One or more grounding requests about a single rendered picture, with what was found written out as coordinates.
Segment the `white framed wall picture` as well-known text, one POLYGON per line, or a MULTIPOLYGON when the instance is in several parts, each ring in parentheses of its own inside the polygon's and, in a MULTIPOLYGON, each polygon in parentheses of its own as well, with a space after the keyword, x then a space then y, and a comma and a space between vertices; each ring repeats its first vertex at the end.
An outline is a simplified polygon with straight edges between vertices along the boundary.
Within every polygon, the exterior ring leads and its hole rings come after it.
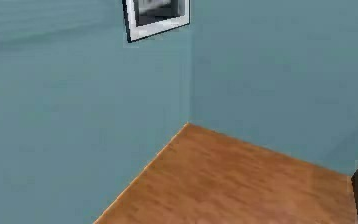
POLYGON ((190 24, 190 0, 122 0, 127 42, 190 24))

